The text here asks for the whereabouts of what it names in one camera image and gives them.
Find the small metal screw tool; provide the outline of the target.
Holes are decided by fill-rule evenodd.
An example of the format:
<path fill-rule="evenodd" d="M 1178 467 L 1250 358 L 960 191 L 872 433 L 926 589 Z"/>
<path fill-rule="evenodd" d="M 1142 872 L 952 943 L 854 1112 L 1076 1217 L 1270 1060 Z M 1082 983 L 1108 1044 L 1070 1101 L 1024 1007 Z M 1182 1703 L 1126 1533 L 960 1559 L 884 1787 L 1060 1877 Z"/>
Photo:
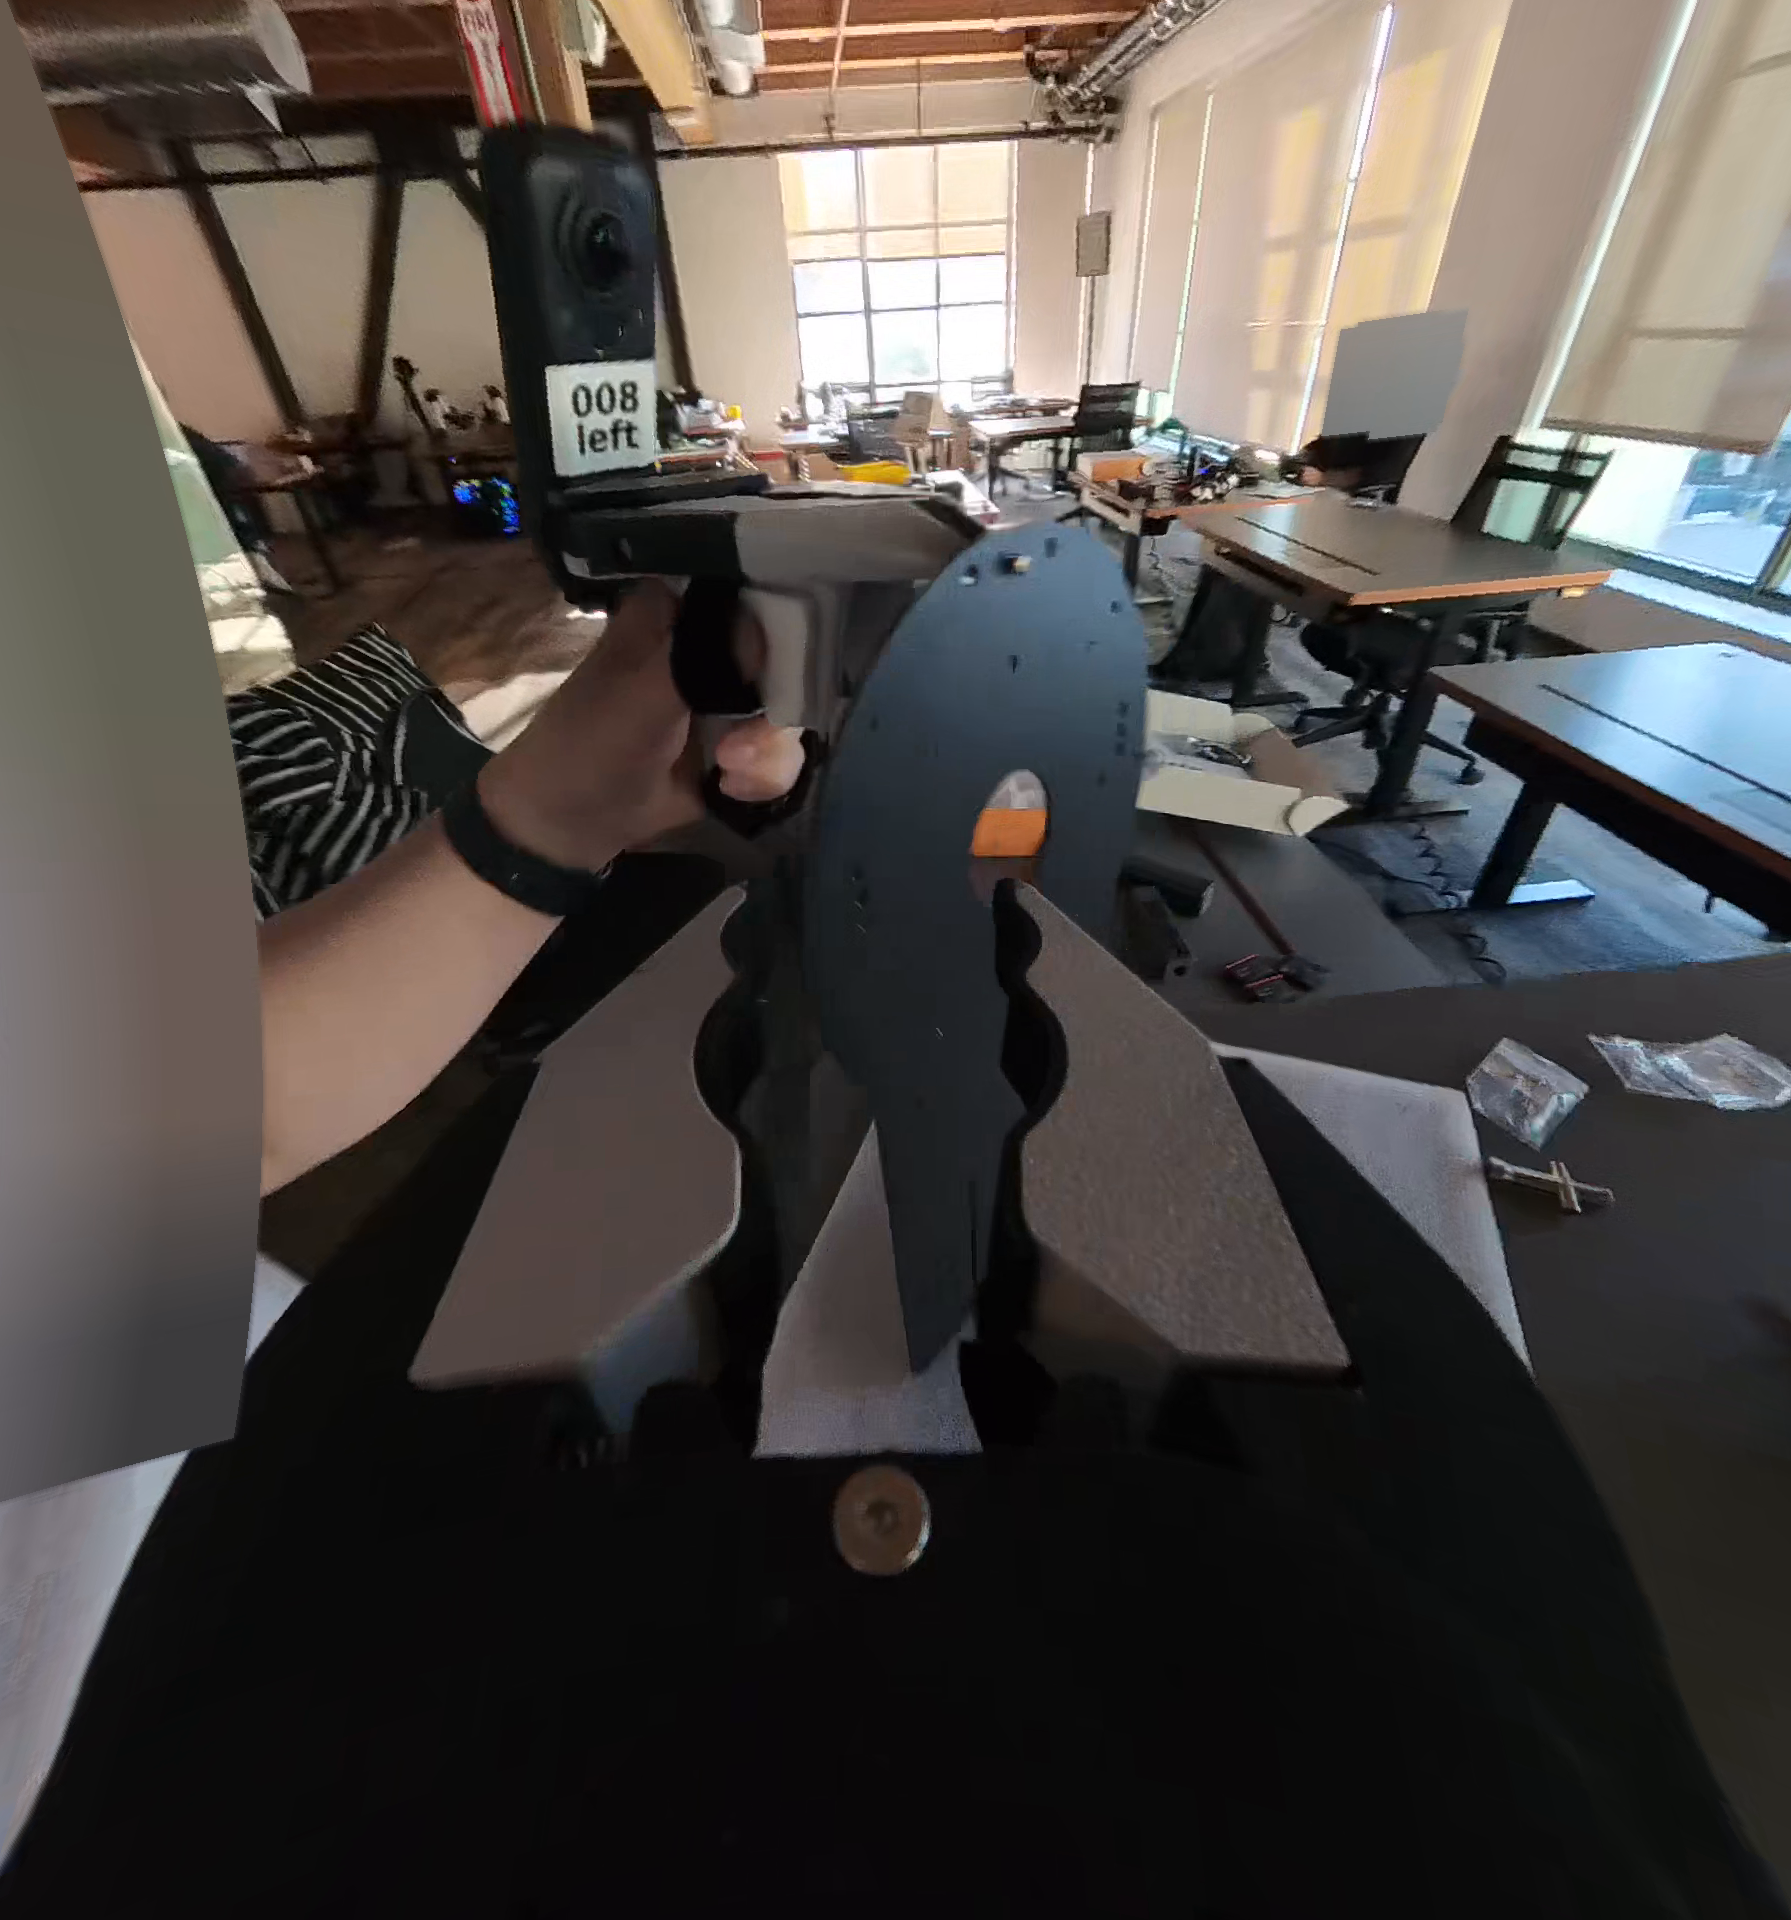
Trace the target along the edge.
<path fill-rule="evenodd" d="M 1494 1186 L 1544 1196 L 1570 1217 L 1600 1212 L 1614 1204 L 1612 1188 L 1576 1178 L 1562 1163 L 1532 1167 L 1488 1157 L 1484 1177 Z"/>

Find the black desk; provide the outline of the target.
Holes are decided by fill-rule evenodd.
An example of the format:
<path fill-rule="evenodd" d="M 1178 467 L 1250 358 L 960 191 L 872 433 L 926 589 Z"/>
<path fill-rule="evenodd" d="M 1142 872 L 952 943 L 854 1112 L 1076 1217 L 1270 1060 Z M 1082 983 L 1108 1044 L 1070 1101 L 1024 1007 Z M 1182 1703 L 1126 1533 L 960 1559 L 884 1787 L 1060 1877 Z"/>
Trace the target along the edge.
<path fill-rule="evenodd" d="M 1723 1789 L 1791 1902 L 1791 1104 L 1725 1115 L 1628 1093 L 1590 1036 L 1735 1036 L 1791 1069 L 1791 952 L 1620 972 L 1442 975 L 1326 850 L 1230 830 L 1206 962 L 1292 946 L 1320 994 L 1252 1012 L 1182 983 L 1214 1039 L 1458 1091 L 1514 1039 L 1590 1094 L 1562 1158 L 1600 1218 L 1498 1203 L 1536 1374 L 1614 1510 Z"/>

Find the dark office desk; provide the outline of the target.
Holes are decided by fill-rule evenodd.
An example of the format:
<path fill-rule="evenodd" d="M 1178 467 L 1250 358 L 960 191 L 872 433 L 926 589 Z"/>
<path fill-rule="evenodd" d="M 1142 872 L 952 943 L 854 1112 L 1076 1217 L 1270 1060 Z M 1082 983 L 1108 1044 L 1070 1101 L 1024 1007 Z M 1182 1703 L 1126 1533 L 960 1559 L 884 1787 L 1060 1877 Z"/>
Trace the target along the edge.
<path fill-rule="evenodd" d="M 1448 667 L 1470 751 L 1520 793 L 1470 911 L 1586 898 L 1528 882 L 1562 808 L 1791 944 L 1791 662 L 1729 643 Z"/>

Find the black high back chair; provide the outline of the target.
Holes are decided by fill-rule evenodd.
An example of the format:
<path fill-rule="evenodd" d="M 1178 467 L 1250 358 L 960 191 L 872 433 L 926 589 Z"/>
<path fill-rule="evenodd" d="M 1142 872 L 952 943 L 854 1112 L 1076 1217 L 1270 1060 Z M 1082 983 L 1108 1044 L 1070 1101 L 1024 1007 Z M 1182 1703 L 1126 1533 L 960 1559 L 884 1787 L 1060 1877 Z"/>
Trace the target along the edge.
<path fill-rule="evenodd" d="M 1450 527 L 1554 554 L 1610 463 L 1608 451 L 1500 436 Z"/>

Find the striped black white clothing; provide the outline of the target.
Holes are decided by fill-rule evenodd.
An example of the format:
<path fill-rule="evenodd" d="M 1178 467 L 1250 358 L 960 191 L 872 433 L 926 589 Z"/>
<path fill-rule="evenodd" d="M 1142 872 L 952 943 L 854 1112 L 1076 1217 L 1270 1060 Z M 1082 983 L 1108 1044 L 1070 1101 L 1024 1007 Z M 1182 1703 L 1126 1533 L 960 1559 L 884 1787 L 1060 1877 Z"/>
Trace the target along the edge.
<path fill-rule="evenodd" d="M 492 761 L 380 625 L 230 695 L 228 721 L 260 921 L 352 879 Z"/>

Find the person's left forearm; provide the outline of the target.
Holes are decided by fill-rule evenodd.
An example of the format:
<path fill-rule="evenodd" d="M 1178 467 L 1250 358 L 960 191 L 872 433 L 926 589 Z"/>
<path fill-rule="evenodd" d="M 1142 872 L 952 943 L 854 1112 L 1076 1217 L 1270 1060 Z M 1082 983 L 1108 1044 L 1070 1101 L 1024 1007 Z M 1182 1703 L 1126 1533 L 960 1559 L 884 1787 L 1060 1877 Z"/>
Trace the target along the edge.
<path fill-rule="evenodd" d="M 260 1194 L 408 1108 L 556 929 L 476 876 L 438 823 L 262 921 Z"/>

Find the small black device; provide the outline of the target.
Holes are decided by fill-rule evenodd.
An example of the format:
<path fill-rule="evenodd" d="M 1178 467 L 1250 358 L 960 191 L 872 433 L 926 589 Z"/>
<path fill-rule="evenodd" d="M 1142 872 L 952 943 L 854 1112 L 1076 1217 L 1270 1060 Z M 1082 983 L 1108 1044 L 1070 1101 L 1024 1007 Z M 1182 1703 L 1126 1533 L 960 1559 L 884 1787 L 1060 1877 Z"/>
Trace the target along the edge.
<path fill-rule="evenodd" d="M 1196 969 L 1188 921 L 1208 905 L 1208 891 L 1180 891 L 1152 868 L 1132 860 L 1120 874 L 1124 951 L 1134 972 L 1150 987 L 1178 983 Z"/>

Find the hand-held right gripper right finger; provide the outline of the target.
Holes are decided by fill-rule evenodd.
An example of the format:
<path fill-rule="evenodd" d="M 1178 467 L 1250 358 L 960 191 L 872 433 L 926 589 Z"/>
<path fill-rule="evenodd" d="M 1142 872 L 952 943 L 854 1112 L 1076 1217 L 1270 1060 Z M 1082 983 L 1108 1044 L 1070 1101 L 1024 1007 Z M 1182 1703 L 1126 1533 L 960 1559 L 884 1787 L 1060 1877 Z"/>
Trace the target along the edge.
<path fill-rule="evenodd" d="M 1026 880 L 998 891 L 1004 1142 L 986 1338 L 1056 1381 L 1350 1381 L 1220 1055 Z"/>

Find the person's left hand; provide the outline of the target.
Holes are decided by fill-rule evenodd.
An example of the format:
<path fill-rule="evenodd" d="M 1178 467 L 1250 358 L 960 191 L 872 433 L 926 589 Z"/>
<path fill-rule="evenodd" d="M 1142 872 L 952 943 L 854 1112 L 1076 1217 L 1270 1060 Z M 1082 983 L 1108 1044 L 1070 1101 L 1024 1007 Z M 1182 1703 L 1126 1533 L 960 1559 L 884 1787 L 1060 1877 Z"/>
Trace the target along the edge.
<path fill-rule="evenodd" d="M 482 771 L 482 811 L 506 842 L 600 872 L 700 821 L 712 774 L 736 804 L 790 797 L 808 769 L 800 733 L 752 716 L 700 735 L 670 670 L 680 607 L 666 582 L 634 587 L 570 680 Z"/>

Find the long clear plastic bag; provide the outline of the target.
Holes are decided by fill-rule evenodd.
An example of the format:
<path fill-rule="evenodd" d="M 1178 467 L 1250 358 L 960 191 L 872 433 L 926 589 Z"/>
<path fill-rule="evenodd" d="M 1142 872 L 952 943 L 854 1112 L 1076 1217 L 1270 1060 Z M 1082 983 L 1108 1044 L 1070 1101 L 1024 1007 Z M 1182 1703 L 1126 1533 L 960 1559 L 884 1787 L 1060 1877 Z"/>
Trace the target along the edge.
<path fill-rule="evenodd" d="M 1791 1104 L 1791 1069 L 1733 1034 L 1691 1042 L 1592 1034 L 1588 1044 L 1634 1094 L 1725 1115 L 1765 1115 Z"/>

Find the wooden edged office desk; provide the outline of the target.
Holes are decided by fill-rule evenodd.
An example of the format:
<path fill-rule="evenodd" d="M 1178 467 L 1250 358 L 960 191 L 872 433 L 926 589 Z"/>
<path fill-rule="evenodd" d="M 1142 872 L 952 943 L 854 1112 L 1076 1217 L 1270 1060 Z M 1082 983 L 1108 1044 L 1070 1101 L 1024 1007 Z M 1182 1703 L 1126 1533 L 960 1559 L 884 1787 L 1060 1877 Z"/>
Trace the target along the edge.
<path fill-rule="evenodd" d="M 1396 504 L 1358 506 L 1342 493 L 1306 493 L 1280 503 L 1226 503 L 1184 513 L 1206 566 L 1250 594 L 1230 704 L 1266 708 L 1270 615 L 1304 621 L 1396 615 L 1414 618 L 1404 650 L 1404 686 L 1378 774 L 1352 800 L 1360 823 L 1422 823 L 1462 817 L 1466 804 L 1412 794 L 1430 740 L 1438 695 L 1430 676 L 1464 625 L 1542 599 L 1600 590 L 1614 566 L 1566 540 L 1556 550 L 1466 533 Z"/>

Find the black round metal plate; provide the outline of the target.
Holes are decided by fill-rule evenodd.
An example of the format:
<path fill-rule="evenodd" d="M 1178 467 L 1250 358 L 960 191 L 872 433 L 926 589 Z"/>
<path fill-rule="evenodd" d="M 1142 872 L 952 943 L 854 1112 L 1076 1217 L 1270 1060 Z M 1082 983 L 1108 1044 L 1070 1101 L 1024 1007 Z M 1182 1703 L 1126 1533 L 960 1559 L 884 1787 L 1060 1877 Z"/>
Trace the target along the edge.
<path fill-rule="evenodd" d="M 908 1368 L 978 1318 L 1036 1098 L 1008 1075 L 1040 938 L 1012 879 L 974 874 L 1010 774 L 1044 788 L 1032 889 L 1106 943 L 1144 771 L 1148 639 L 1120 566 L 1064 527 L 954 559 L 866 675 L 816 804 L 808 984 L 866 1097 Z"/>

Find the beige cardboard sheet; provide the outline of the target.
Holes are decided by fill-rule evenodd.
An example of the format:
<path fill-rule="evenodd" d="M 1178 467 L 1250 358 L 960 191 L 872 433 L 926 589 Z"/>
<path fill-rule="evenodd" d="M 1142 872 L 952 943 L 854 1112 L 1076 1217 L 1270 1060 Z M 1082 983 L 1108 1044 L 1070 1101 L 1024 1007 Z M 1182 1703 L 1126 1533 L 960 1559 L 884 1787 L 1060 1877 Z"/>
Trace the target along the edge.
<path fill-rule="evenodd" d="M 1348 817 L 1328 772 L 1264 713 L 1148 688 L 1142 812 L 1306 839 Z"/>

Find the small clear plastic bag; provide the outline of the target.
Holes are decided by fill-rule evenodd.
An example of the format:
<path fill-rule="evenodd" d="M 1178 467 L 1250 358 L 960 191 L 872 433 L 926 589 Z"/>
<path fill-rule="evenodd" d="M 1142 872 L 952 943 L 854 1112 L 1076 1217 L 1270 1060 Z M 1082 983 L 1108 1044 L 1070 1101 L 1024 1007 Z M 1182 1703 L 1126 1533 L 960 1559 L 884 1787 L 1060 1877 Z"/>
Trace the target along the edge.
<path fill-rule="evenodd" d="M 1498 1040 L 1464 1087 L 1476 1117 L 1532 1151 L 1546 1148 L 1588 1097 L 1578 1075 L 1514 1039 Z"/>

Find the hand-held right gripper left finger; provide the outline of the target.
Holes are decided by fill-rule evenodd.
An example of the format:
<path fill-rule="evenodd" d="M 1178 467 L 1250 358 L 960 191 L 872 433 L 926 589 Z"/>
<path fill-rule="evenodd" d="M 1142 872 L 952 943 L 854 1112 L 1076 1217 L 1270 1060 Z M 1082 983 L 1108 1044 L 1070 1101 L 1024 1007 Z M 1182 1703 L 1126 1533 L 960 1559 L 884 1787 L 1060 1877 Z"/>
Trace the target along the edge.
<path fill-rule="evenodd" d="M 766 921 L 726 887 L 540 1058 L 412 1362 L 418 1388 L 734 1387 L 776 1230 L 744 1122 Z"/>

